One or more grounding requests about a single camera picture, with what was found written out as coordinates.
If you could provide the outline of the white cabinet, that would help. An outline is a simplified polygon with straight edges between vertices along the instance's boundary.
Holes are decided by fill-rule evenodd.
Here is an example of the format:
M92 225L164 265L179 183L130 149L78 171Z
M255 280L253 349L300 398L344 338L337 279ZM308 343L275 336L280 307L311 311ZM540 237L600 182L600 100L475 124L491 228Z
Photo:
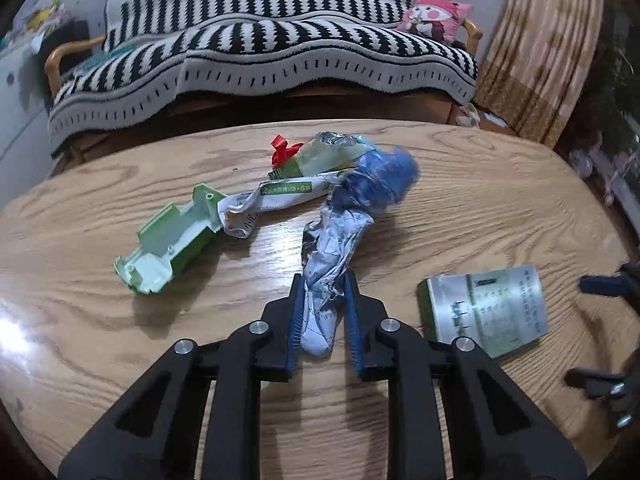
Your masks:
M29 44L1 52L0 202L5 205L52 174L46 80Z

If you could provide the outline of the green plastic toy tray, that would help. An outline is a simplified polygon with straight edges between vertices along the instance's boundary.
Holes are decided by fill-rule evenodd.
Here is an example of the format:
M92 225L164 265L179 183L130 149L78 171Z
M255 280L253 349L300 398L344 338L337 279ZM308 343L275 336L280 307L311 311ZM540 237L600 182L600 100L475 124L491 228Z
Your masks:
M138 229L136 249L116 258L116 274L136 294L161 292L222 230L218 203L224 198L201 183L193 189L189 203L166 205Z

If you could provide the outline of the beige patterned curtain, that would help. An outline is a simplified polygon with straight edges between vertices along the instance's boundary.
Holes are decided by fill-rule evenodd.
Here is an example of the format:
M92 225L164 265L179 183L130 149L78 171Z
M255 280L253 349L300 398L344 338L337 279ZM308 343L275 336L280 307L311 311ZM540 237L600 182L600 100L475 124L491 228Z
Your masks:
M555 146L582 93L604 0L508 0L474 101L521 138Z

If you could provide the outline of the blue foil wrapper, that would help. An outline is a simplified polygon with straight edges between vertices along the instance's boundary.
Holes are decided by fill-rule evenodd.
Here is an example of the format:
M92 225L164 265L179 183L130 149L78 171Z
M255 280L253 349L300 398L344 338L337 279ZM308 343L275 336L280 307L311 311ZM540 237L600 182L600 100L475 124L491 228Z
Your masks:
M419 168L401 148L363 154L341 171L320 208L320 217L303 232L304 316L300 345L314 358L331 354L342 284L352 255L374 219L399 204L419 180Z

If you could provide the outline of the striped black white sofa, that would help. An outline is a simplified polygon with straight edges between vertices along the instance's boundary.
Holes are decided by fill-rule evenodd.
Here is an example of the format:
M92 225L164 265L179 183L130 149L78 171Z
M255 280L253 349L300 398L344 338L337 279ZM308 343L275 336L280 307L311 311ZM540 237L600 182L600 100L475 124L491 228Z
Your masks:
M396 29L415 2L106 0L99 61L71 70L53 93L52 145L140 124L191 92L268 96L334 79L469 102L471 48Z

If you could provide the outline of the silver green foil snack bag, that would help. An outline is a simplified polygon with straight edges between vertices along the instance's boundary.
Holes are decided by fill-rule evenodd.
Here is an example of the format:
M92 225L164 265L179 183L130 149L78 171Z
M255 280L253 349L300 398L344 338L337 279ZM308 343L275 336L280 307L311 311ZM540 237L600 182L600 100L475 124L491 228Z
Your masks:
M268 174L271 180L311 177L355 167L358 159L376 146L363 136L325 131L317 133L297 154Z

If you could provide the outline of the white green long wrapper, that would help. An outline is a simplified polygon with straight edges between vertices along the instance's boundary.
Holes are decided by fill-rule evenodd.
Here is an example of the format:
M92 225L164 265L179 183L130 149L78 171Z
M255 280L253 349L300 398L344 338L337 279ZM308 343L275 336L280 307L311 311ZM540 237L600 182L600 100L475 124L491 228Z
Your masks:
M285 210L326 196L341 181L341 171L310 177L268 180L254 191L229 195L217 204L224 232L247 238L264 212Z

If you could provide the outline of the silver green box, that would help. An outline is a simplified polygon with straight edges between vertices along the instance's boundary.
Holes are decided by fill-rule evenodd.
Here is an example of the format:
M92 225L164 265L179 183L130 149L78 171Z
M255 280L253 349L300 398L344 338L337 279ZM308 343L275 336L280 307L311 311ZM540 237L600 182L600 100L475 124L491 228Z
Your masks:
M450 344L468 337L494 359L548 333L541 281L530 264L433 275L420 281L416 296L426 338Z

